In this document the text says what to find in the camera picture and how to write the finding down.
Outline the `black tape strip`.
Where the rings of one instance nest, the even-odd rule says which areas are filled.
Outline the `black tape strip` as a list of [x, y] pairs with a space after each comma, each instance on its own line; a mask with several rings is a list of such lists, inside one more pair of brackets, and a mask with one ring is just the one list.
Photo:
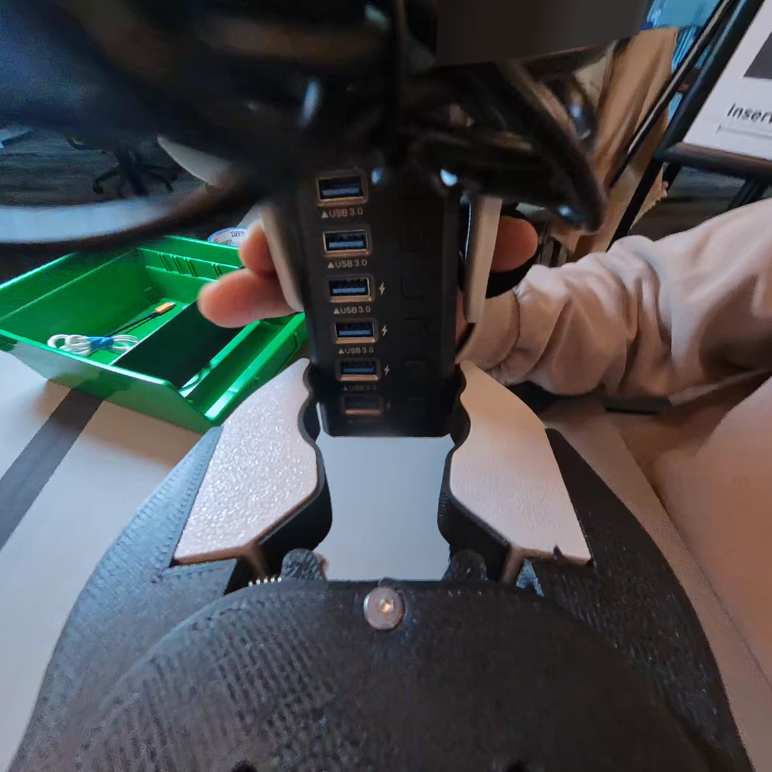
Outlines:
[[1, 477], [1, 546], [14, 534], [102, 400], [72, 390]]

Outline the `green plastic bin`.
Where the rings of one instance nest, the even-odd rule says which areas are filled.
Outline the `green plastic bin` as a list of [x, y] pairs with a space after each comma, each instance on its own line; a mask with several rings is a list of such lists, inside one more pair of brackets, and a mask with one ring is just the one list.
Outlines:
[[49, 381], [203, 433], [294, 360], [302, 315], [243, 327], [180, 389], [113, 363], [240, 267], [236, 247], [178, 236], [63, 256], [2, 285], [2, 349]]

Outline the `black bin divider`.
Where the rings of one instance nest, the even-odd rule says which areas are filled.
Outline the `black bin divider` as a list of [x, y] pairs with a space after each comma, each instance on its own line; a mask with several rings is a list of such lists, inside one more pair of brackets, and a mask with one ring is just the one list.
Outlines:
[[193, 303], [120, 356], [113, 366], [168, 381], [180, 389], [242, 330], [243, 326], [212, 323]]

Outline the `black metal stand frame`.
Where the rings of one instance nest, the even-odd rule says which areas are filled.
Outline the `black metal stand frame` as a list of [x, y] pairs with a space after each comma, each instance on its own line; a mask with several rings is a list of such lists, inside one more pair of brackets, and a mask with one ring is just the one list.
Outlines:
[[676, 170], [695, 168], [745, 179], [746, 185], [757, 188], [763, 181], [770, 181], [768, 160], [754, 160], [750, 156], [704, 148], [689, 144], [685, 140], [687, 130], [695, 122], [699, 110], [717, 84], [730, 56], [739, 47], [740, 40], [763, 5], [764, 2], [761, 1], [719, 2], [708, 21], [700, 28], [691, 48], [671, 74], [669, 82], [663, 87], [633, 136], [608, 184], [609, 188], [613, 188], [622, 179], [628, 166], [649, 141], [649, 136], [657, 128], [661, 118], [668, 115], [671, 102], [681, 92], [684, 84], [689, 82], [675, 116], [651, 153], [642, 179], [625, 210], [623, 222], [632, 222], [632, 217], [640, 212], [651, 185], [666, 164], [675, 165]]

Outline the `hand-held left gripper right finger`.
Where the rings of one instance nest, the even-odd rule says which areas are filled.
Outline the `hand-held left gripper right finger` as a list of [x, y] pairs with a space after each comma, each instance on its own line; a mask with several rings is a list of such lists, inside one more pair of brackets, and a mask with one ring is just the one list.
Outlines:
[[529, 558], [589, 565], [542, 420], [475, 364], [461, 362], [458, 376], [438, 509], [452, 555], [478, 555], [492, 581], [513, 581]]

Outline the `black office chair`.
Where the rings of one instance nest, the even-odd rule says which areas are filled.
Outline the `black office chair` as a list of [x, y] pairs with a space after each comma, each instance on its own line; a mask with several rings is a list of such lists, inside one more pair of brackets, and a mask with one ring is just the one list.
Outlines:
[[159, 183], [169, 194], [175, 191], [178, 174], [173, 168], [154, 163], [143, 155], [140, 144], [108, 143], [104, 139], [83, 138], [71, 133], [66, 133], [65, 138], [74, 150], [98, 151], [114, 157], [113, 167], [92, 180], [92, 191], [97, 195], [104, 195], [104, 185], [108, 181], [115, 181], [114, 191], [118, 198], [123, 198], [124, 188], [130, 188], [136, 196], [148, 196], [150, 182]]

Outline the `black multi-port usb hub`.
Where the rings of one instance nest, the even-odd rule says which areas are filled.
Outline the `black multi-port usb hub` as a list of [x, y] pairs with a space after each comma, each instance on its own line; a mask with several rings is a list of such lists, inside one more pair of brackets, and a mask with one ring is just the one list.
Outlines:
[[336, 437], [439, 438], [458, 389], [462, 194], [411, 166], [310, 176], [287, 205], [311, 345]]

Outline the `tan cloth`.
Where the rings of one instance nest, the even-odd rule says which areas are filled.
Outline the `tan cloth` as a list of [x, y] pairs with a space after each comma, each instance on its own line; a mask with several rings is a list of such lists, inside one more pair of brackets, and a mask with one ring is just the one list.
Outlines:
[[670, 81], [677, 38], [676, 27], [645, 30], [616, 43], [580, 75], [597, 111], [592, 163], [607, 193], [608, 209], [600, 230], [573, 237], [568, 247], [572, 262], [608, 248], [662, 138], [665, 115], [634, 158], [624, 162], [634, 136]]

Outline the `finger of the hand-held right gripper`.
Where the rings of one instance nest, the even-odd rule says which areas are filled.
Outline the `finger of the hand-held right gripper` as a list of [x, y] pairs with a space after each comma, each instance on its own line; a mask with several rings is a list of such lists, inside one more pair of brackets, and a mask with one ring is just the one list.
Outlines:
[[304, 314], [306, 268], [297, 217], [291, 207], [278, 201], [262, 204], [259, 217], [283, 298], [293, 312]]
[[469, 220], [463, 282], [465, 321], [479, 321], [495, 253], [503, 200], [492, 195], [469, 194]]

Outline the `white printed sign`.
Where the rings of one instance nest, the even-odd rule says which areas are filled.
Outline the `white printed sign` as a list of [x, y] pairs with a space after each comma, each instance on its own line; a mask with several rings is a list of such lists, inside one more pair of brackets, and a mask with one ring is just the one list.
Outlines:
[[771, 2], [761, 2], [703, 101], [684, 142], [771, 160]]

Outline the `person's right forearm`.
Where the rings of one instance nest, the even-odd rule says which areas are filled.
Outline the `person's right forearm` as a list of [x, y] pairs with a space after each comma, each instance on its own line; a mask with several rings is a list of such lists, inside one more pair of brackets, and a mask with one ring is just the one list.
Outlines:
[[769, 374], [771, 204], [531, 267], [486, 301], [457, 361], [562, 397], [664, 398]]

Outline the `person's right hand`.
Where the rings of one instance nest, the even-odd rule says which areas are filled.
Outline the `person's right hand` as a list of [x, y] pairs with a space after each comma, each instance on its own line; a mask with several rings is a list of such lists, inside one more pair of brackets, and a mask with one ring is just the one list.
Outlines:
[[[502, 283], [536, 255], [537, 247], [538, 235], [531, 224], [521, 218], [500, 217], [489, 279]], [[207, 284], [199, 293], [201, 314], [223, 327], [294, 314], [285, 300], [260, 222], [248, 230], [238, 255], [241, 269]]]

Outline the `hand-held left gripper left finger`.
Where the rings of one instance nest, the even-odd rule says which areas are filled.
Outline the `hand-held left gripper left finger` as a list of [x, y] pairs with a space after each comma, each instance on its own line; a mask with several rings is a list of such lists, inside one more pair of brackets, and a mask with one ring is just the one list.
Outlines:
[[278, 574], [290, 551], [313, 551], [328, 535], [331, 495], [316, 444], [320, 423], [309, 366], [293, 363], [224, 422], [175, 562], [234, 558], [256, 574]]

